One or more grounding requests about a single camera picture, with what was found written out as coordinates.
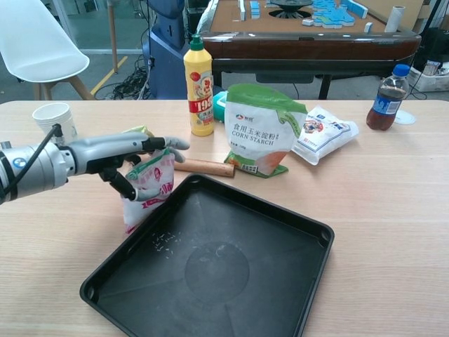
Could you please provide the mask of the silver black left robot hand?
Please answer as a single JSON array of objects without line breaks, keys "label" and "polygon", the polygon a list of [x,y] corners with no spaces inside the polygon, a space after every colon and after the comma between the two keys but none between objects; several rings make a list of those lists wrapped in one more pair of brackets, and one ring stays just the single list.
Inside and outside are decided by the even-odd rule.
[{"label": "silver black left robot hand", "polygon": [[76,140],[66,146],[58,145],[66,159],[67,175],[98,174],[122,197],[131,201],[145,201],[160,194],[158,188],[139,191],[118,172],[125,161],[139,154],[167,149],[175,155],[176,162],[184,162],[181,150],[190,144],[176,137],[150,137],[142,132],[117,133]]}]

